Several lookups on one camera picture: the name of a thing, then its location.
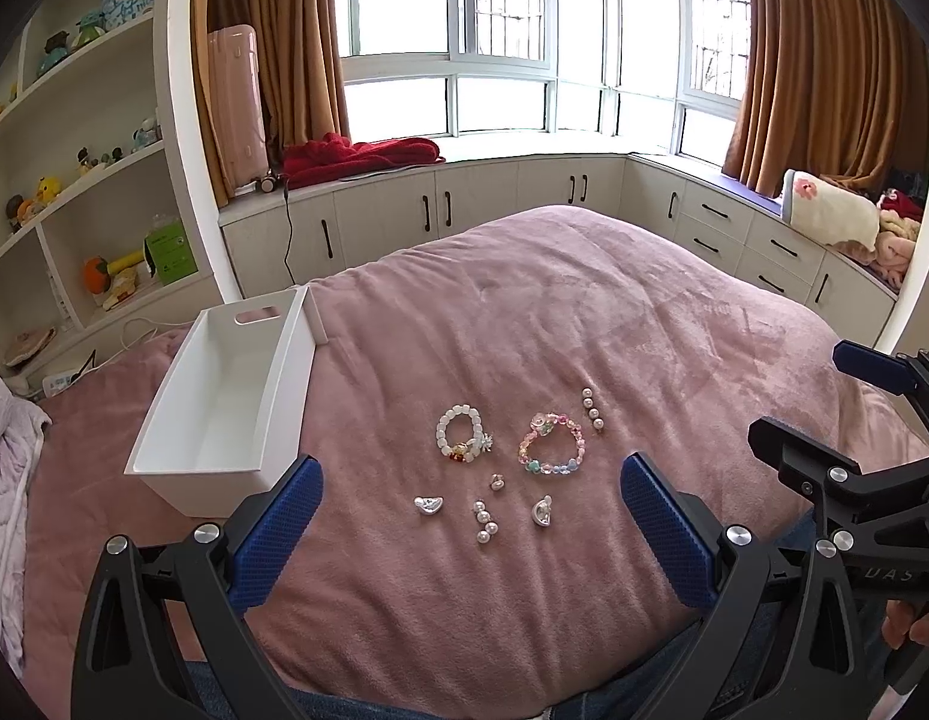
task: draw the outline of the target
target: jeans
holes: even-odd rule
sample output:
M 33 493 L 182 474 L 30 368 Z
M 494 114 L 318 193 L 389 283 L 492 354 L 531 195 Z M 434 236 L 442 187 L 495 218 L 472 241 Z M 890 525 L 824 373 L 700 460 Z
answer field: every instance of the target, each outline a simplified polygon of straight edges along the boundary
M 807 550 L 811 548 L 815 538 L 814 522 L 811 514 L 807 514 L 787 536 L 779 538 L 775 543 L 780 547 Z M 758 610 L 741 654 L 722 686 L 709 718 L 721 717 L 721 710 L 726 709 L 727 704 L 741 696 L 747 685 L 757 676 L 757 669 L 762 661 L 760 656 L 773 631 L 777 613 L 778 605 L 773 604 L 762 605 Z M 883 665 L 890 652 L 880 636 L 883 615 L 883 602 L 869 602 L 859 613 L 870 676 L 868 683 L 874 688 L 874 704 L 877 704 L 885 689 Z M 667 676 L 674 662 L 693 641 L 696 629 L 695 623 L 643 661 L 627 667 L 623 673 L 601 688 L 588 690 L 557 704 L 552 708 L 549 720 L 629 720 L 634 717 L 654 688 Z M 234 713 L 231 712 L 208 664 L 188 664 L 188 670 L 208 714 L 212 714 L 218 720 L 235 720 Z M 312 720 L 434 720 L 432 715 L 413 712 L 410 709 L 367 704 L 353 699 L 293 689 L 290 689 L 290 694 Z

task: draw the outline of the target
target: human hand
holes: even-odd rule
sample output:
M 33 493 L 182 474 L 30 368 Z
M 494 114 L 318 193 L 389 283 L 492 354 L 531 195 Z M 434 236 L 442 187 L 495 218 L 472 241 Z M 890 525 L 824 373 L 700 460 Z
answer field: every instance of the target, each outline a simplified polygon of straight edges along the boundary
M 891 649 L 899 650 L 910 640 L 929 647 L 929 614 L 917 619 L 917 610 L 907 601 L 888 601 L 888 616 L 880 628 Z

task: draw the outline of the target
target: white beaded bracelet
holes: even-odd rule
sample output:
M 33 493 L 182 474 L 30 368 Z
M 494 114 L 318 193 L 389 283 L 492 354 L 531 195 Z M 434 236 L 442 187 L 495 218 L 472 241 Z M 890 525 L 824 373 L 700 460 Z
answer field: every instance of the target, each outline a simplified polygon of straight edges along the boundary
M 445 437 L 445 432 L 451 420 L 460 415 L 470 416 L 474 435 L 467 443 L 456 443 L 454 446 L 450 446 Z M 462 406 L 453 406 L 441 415 L 441 418 L 437 420 L 437 432 L 434 433 L 434 437 L 437 439 L 437 448 L 441 450 L 441 454 L 459 463 L 470 463 L 480 453 L 491 451 L 491 446 L 494 445 L 491 434 L 483 432 L 480 424 L 480 414 L 477 413 L 477 409 L 472 409 L 467 403 Z

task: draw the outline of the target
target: green box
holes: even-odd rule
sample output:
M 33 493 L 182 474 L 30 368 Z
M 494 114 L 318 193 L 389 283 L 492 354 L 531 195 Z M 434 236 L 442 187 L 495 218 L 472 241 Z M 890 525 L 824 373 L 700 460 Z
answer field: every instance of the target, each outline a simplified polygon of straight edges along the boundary
M 165 286 L 197 272 L 181 220 L 159 227 L 146 237 L 145 256 Z

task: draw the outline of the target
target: white plastic bin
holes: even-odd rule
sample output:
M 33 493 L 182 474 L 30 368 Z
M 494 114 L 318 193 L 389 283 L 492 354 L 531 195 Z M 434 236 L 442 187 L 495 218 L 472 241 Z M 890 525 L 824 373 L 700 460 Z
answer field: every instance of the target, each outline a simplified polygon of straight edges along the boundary
M 314 349 L 327 341 L 307 287 L 202 311 L 125 474 L 188 517 L 230 517 L 297 458 Z

